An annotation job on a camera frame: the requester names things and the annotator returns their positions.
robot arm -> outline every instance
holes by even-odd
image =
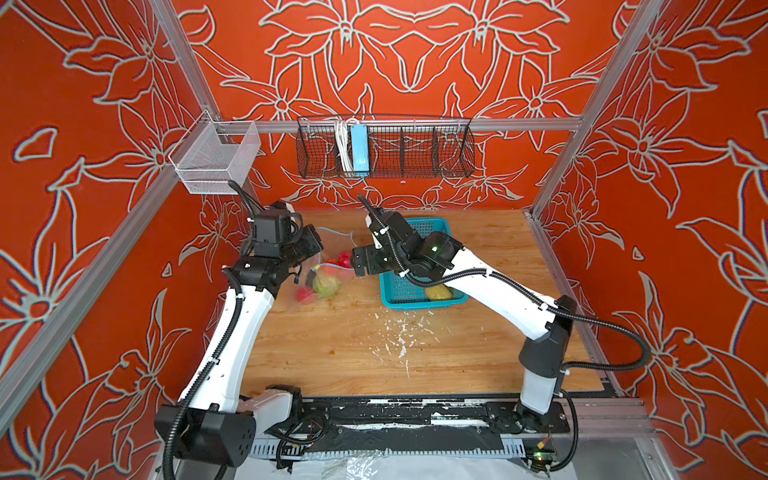
[[[240,195],[244,203],[249,201]],[[172,456],[239,466],[253,438],[286,420],[295,406],[294,392],[282,389],[268,389],[241,402],[240,384],[280,285],[292,275],[298,279],[291,269],[319,253],[323,245],[315,228],[303,225],[301,216],[281,202],[254,211],[249,221],[254,226],[252,238],[237,263],[225,269],[230,288],[203,361],[179,402],[161,406],[155,416],[155,429],[166,442],[167,480],[174,478]]]
[[[564,378],[561,365],[572,330],[572,321],[558,312],[574,310],[575,302],[527,289],[446,233],[432,232],[422,239],[402,215],[360,200],[370,212],[366,223],[374,244],[353,250],[356,274],[394,270],[417,286],[430,286],[429,281],[420,280],[429,278],[431,283],[461,290],[517,326],[528,337],[518,356],[525,367],[519,413],[546,415]]]

orange wall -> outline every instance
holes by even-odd
[[[637,4],[385,3],[174,0],[224,117],[258,120],[578,116]],[[342,208],[360,193],[399,208],[525,207],[566,138],[478,135],[470,178],[350,183],[298,178],[294,139],[271,134],[251,180],[299,208]]]
[[[4,3],[0,374],[200,113],[145,1]],[[147,475],[155,409],[203,354],[239,215],[176,187],[0,439],[0,476]]]
[[[683,478],[768,475],[767,22],[668,1],[542,219],[585,309],[650,343],[618,378]]]
[[[146,2],[0,16],[0,375],[200,113]]]
[[[0,441],[0,475],[149,475],[155,412],[178,400],[203,357],[242,216],[232,197],[177,184]]]

black wire basket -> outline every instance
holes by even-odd
[[[355,118],[368,127],[368,171],[345,171],[335,123]],[[460,178],[475,171],[469,118],[338,115],[298,118],[296,160],[304,178]],[[347,151],[352,141],[347,127]]]

white plastic sheet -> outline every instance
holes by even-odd
[[[577,480],[573,465],[551,475],[553,480]],[[370,456],[297,462],[293,474],[277,471],[274,462],[248,458],[236,480],[535,480],[534,475],[506,460],[448,456]]]

plastic bag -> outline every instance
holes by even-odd
[[[323,243],[323,251],[302,263],[298,285],[284,289],[291,297],[289,303],[294,306],[309,305],[335,296],[344,283],[356,276],[351,268],[352,249],[357,247],[352,233],[325,227],[317,227],[316,230]]]

